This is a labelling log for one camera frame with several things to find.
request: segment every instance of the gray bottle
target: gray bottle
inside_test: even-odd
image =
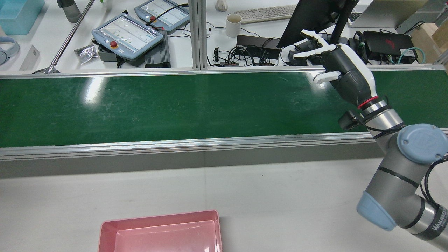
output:
[[[78,9],[74,0],[57,0],[59,8],[65,12],[67,20],[71,23],[76,23],[81,17],[81,12]]]

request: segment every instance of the laptop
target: laptop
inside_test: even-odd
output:
[[[428,0],[373,0],[357,5],[348,19],[349,27],[397,28]]]

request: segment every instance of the computer monitor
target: computer monitor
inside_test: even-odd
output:
[[[300,34],[303,29],[321,32],[334,24],[336,27],[328,40],[330,44],[338,43],[350,13],[358,2],[359,0],[300,0],[277,48],[303,40],[304,37]]]

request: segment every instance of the light blue joint cover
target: light blue joint cover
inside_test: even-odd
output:
[[[420,123],[403,128],[397,137],[398,148],[409,160],[432,164],[448,152],[448,139],[434,125]]]
[[[386,231],[392,231],[396,227],[396,223],[389,213],[366,191],[362,193],[356,211]]]

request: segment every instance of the blue cable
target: blue cable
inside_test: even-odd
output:
[[[398,61],[397,61],[396,64],[397,64],[397,65],[400,64],[401,59],[403,58],[403,56],[405,55],[405,53],[407,53],[409,50],[412,50],[412,49],[416,49],[416,50],[419,50],[419,51],[422,52],[423,60],[422,60],[421,64],[424,64],[424,63],[425,63],[425,60],[426,60],[425,52],[424,52],[422,49],[418,48],[418,47],[411,47],[411,48],[406,49],[406,50],[400,55],[400,58],[398,58]]]

